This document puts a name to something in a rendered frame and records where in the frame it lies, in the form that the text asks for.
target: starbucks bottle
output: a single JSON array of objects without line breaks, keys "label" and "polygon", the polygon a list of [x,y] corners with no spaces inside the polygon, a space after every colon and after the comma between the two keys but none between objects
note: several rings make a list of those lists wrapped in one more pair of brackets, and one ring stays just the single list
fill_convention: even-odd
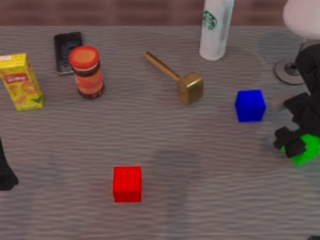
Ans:
[{"label": "starbucks bottle", "polygon": [[200,55],[209,61],[221,59],[226,52],[235,0],[205,0]]}]

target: gray table surface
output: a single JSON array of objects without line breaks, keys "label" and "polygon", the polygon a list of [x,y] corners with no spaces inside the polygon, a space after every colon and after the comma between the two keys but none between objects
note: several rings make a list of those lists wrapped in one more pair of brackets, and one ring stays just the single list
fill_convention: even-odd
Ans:
[{"label": "gray table surface", "polygon": [[[105,94],[82,99],[55,73],[53,35],[81,31],[100,52]],[[1,240],[305,240],[320,234],[320,159],[295,167],[273,149],[287,111],[239,124],[240,89],[292,89],[272,73],[300,40],[284,27],[232,27],[225,58],[198,54],[199,27],[0,27],[0,54],[27,52],[45,104],[15,111],[0,88],[0,133],[20,184],[0,192]],[[199,72],[204,98],[184,107],[175,83]],[[115,204],[113,166],[139,165],[143,202]]]}]

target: lamp base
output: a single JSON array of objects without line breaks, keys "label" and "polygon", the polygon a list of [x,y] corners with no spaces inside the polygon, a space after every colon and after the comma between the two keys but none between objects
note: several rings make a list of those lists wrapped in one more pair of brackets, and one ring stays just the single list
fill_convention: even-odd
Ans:
[{"label": "lamp base", "polygon": [[284,59],[279,61],[275,65],[273,72],[285,84],[297,86],[305,83],[292,60]]}]

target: juice box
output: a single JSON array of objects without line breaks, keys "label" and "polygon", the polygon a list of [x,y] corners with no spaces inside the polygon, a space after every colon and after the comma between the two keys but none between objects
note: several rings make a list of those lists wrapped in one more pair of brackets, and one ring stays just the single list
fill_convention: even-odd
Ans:
[{"label": "juice box", "polygon": [[0,77],[16,110],[43,107],[43,94],[26,53],[0,56]]}]

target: white lampshade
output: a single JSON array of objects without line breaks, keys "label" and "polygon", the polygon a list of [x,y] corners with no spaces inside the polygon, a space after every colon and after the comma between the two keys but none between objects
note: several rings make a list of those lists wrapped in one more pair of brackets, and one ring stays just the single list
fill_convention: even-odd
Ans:
[{"label": "white lampshade", "polygon": [[303,39],[320,39],[320,0],[288,0],[283,20],[291,32]]}]

